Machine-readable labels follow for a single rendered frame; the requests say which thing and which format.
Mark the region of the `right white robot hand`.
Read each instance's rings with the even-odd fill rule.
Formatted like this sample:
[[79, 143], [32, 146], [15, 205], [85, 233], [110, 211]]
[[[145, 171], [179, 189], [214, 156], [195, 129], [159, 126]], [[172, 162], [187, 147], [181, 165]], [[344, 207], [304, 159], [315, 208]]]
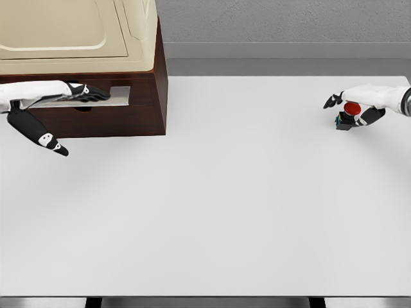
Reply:
[[342, 92], [332, 94], [325, 102], [323, 109], [334, 107], [345, 102], [357, 103], [361, 107], [359, 115], [355, 116], [354, 127], [369, 126], [385, 115], [385, 99], [394, 87], [383, 85], [359, 85]]

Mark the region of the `dark brown wooden cabinet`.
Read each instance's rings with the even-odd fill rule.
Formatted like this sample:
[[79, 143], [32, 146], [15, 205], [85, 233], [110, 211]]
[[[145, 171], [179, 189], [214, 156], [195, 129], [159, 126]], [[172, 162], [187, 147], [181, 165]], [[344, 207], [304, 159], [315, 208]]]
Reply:
[[82, 83], [96, 87], [111, 95], [108, 101], [97, 103], [64, 103], [54, 105], [35, 105], [31, 108], [75, 108], [87, 112], [91, 107], [152, 106], [157, 121], [166, 132], [166, 114], [168, 101], [168, 74], [164, 55], [161, 25], [157, 21], [154, 66], [149, 71], [108, 72], [108, 73], [69, 73], [69, 74], [0, 74], [0, 84], [24, 81], [62, 80]]

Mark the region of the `cream plastic appliance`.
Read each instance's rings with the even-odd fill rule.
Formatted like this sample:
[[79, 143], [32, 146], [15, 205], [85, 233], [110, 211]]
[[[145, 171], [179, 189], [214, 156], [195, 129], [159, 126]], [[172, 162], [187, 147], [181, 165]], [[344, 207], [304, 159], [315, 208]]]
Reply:
[[149, 71], [155, 0], [0, 0], [0, 74]]

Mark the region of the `red button switch black base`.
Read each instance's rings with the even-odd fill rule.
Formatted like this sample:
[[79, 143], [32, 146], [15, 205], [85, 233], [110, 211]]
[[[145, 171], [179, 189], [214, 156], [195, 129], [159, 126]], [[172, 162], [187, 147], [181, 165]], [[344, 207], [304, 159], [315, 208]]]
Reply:
[[359, 115], [361, 112], [361, 107], [357, 103], [347, 102], [344, 104], [344, 110], [339, 112], [336, 119], [336, 129], [337, 130], [350, 130], [355, 122], [355, 116]]

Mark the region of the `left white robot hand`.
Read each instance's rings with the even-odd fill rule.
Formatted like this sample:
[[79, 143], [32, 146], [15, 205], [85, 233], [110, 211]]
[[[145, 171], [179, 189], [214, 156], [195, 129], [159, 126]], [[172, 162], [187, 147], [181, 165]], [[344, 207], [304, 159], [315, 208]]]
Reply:
[[60, 80], [5, 83], [0, 84], [0, 114], [6, 114], [8, 124], [31, 142], [66, 157], [69, 154], [68, 150], [28, 109], [42, 102], [97, 102], [109, 98], [109, 93], [82, 83]]

